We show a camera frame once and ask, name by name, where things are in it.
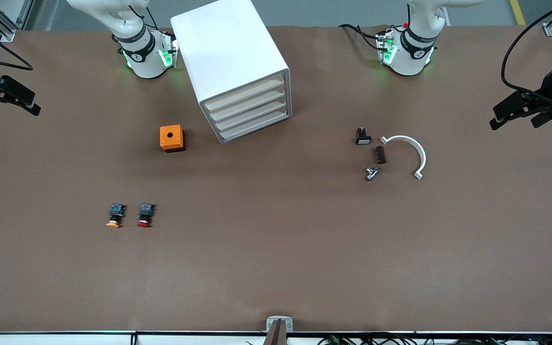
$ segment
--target yellow floor stripe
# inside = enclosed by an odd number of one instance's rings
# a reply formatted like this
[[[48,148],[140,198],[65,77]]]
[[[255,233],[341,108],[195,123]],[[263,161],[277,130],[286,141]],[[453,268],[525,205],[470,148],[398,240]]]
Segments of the yellow floor stripe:
[[[525,18],[523,18],[523,12],[521,12],[521,6],[519,6],[519,0],[510,0],[510,6],[512,6],[512,11],[515,13],[517,24],[525,25]]]

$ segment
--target orange control box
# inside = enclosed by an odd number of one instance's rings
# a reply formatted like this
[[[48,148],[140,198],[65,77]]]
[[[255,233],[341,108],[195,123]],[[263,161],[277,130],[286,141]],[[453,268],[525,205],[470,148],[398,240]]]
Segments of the orange control box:
[[[159,137],[161,148],[167,153],[186,150],[184,131],[180,125],[161,127]]]

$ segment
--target silver metal fitting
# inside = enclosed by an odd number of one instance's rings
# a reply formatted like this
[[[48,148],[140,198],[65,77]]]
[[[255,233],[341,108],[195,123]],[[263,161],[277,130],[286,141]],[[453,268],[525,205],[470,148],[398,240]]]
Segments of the silver metal fitting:
[[[368,173],[366,181],[372,181],[380,173],[380,168],[366,168],[366,172]]]

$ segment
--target brown tabletop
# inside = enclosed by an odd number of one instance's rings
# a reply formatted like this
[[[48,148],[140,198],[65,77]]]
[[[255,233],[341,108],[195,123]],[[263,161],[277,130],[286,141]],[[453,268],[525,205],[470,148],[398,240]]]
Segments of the brown tabletop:
[[[219,144],[181,62],[156,80],[108,32],[19,32],[0,68],[42,113],[0,111],[0,331],[552,330],[552,122],[491,131],[521,27],[445,28],[415,77],[341,28],[270,28],[294,116]],[[13,61],[4,53],[0,56]],[[552,69],[540,29],[508,76]],[[159,127],[188,149],[164,153]],[[371,146],[355,146],[366,127]],[[372,182],[370,147],[385,147]],[[124,227],[105,226],[112,203]],[[157,205],[136,227],[140,203]]]

